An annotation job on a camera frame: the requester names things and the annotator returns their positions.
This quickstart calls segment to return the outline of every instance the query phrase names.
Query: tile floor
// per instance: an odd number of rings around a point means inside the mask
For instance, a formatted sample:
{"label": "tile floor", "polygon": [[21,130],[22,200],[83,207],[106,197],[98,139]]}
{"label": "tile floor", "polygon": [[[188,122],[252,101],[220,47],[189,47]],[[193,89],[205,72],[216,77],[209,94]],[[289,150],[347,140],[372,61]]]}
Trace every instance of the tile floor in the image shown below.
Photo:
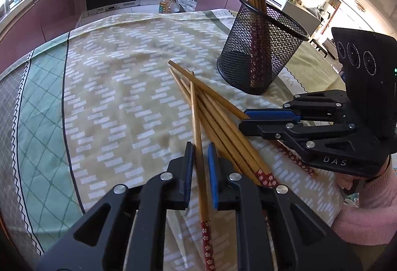
{"label": "tile floor", "polygon": [[108,12],[102,12],[100,14],[93,14],[92,16],[81,18],[78,21],[76,28],[84,26],[86,24],[90,24],[91,22],[101,20],[101,19],[109,17],[109,16],[114,16],[115,14],[128,14],[128,13],[134,13],[134,12],[158,13],[158,4],[150,4],[148,6],[137,6],[137,7],[123,8],[123,9],[112,10],[112,11],[108,11]]}

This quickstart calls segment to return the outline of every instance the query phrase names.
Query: circular lens ring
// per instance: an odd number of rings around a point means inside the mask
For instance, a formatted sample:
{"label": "circular lens ring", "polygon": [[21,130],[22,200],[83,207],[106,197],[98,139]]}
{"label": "circular lens ring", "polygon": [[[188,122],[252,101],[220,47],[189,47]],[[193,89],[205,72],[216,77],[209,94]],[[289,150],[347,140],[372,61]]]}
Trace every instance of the circular lens ring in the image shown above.
{"label": "circular lens ring", "polygon": [[337,48],[338,48],[339,56],[340,56],[342,59],[345,59],[345,57],[346,57],[346,50],[345,50],[345,48],[343,47],[343,44],[342,44],[340,41],[338,41],[338,44],[336,44],[336,46],[337,46]]}
{"label": "circular lens ring", "polygon": [[[368,66],[368,64],[367,64],[367,62],[366,62],[366,59],[368,59],[368,60],[371,59],[371,60],[372,60],[372,62],[373,62],[373,64],[374,64],[374,68],[373,68],[373,69],[368,68],[369,66]],[[371,76],[375,75],[375,74],[376,74],[376,61],[375,61],[375,58],[374,58],[374,56],[371,54],[370,51],[366,50],[366,51],[364,52],[363,61],[364,61],[364,67],[365,67],[365,69],[367,70],[368,74],[370,74]]]}
{"label": "circular lens ring", "polygon": [[[353,50],[353,51],[356,52],[357,61],[353,61],[351,50]],[[360,65],[361,65],[360,54],[359,54],[359,51],[357,50],[357,48],[356,48],[356,46],[355,46],[354,44],[350,44],[350,43],[347,44],[347,54],[348,54],[348,56],[349,56],[349,60],[350,60],[351,64],[352,64],[355,68],[360,68]]]}

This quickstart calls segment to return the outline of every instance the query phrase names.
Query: black mesh pen holder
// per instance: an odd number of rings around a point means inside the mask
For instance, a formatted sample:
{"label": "black mesh pen holder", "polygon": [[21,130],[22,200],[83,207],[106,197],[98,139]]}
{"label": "black mesh pen holder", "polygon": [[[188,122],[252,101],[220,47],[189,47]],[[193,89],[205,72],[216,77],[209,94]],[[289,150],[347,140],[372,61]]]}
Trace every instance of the black mesh pen holder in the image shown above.
{"label": "black mesh pen holder", "polygon": [[231,86],[259,95],[267,90],[301,42],[309,40],[309,35],[295,20],[269,4],[265,15],[248,0],[240,2],[216,66]]}

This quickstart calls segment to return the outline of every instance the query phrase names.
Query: pink knit sweater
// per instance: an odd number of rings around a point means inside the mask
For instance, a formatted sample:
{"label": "pink knit sweater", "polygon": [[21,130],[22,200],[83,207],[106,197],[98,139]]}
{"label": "pink knit sweater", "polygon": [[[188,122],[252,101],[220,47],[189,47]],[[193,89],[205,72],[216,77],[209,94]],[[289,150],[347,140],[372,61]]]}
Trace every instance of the pink knit sweater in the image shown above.
{"label": "pink knit sweater", "polygon": [[360,208],[344,204],[332,229],[346,242],[387,244],[397,230],[397,176],[392,164],[360,192]]}

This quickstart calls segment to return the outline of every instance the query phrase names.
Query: gray fabric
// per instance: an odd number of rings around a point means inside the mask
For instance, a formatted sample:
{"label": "gray fabric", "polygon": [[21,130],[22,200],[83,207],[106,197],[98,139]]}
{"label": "gray fabric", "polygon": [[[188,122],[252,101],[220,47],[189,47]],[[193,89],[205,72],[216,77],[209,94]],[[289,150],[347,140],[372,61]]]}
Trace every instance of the gray fabric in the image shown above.
{"label": "gray fabric", "polygon": [[15,102],[24,70],[25,64],[22,64],[0,81],[0,212],[13,244],[33,268],[39,255],[19,209],[11,150]]}

